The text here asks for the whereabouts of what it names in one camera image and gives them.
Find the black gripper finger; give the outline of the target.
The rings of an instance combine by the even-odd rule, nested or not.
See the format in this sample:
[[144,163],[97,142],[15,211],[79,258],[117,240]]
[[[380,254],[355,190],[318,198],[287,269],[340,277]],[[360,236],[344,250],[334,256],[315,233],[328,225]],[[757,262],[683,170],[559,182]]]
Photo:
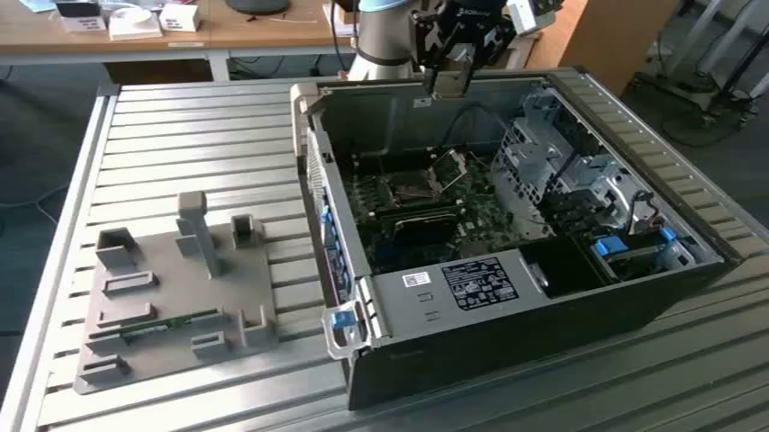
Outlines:
[[415,62],[423,69],[423,87],[434,92],[438,72],[442,65],[446,30],[438,13],[414,11],[414,54]]
[[470,84],[479,68],[497,64],[502,52],[514,38],[514,29],[491,29],[487,32],[476,31],[474,33],[462,66],[462,83],[464,85]]

